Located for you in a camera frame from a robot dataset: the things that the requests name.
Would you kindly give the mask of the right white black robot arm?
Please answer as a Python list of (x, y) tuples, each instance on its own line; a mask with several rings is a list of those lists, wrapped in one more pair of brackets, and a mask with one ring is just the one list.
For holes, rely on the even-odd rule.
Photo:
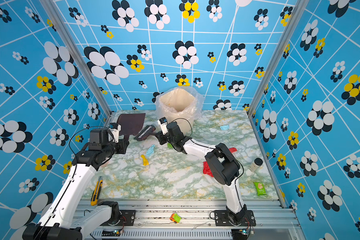
[(251, 218), (247, 217), (247, 206), (242, 200), (239, 187), (239, 170), (242, 165), (228, 147), (223, 143), (213, 146), (193, 140), (192, 137), (183, 134), (177, 122), (168, 123), (166, 118), (159, 119), (158, 124), (161, 131), (155, 136), (161, 145), (169, 143), (177, 152), (206, 160), (213, 177), (223, 186), (230, 222), (238, 226), (244, 221), (249, 221)]

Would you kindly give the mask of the black pink hand brush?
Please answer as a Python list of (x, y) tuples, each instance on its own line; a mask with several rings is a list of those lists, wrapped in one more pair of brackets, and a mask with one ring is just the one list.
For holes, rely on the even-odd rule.
[(154, 125), (145, 126), (134, 139), (138, 142), (145, 141), (149, 136), (155, 135), (156, 127)]

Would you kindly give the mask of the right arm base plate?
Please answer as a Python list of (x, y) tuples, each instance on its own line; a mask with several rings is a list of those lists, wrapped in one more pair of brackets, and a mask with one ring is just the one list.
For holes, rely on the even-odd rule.
[(214, 219), (217, 227), (255, 227), (257, 225), (253, 211), (242, 210), (234, 214), (230, 210), (215, 210)]

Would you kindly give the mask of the black dustpan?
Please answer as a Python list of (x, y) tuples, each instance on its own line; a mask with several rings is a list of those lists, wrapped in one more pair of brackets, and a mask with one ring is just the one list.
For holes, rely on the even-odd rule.
[(118, 117), (117, 124), (121, 125), (120, 135), (128, 141), (130, 136), (136, 136), (143, 128), (145, 113), (141, 114), (121, 114)]

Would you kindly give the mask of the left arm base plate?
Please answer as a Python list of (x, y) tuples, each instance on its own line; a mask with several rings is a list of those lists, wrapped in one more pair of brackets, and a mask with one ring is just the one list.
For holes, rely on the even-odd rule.
[(133, 226), (136, 218), (136, 210), (119, 210), (119, 219), (109, 220), (105, 226)]

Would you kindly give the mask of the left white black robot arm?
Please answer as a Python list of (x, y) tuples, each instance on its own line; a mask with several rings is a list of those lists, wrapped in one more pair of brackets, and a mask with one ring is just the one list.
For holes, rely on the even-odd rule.
[(119, 138), (122, 127), (91, 130), (90, 141), (75, 155), (66, 182), (50, 208), (35, 226), (28, 225), (24, 240), (84, 240), (106, 222), (117, 224), (122, 214), (114, 201), (102, 201), (88, 215), (74, 222), (82, 195), (99, 168), (115, 154), (125, 154), (129, 142)]

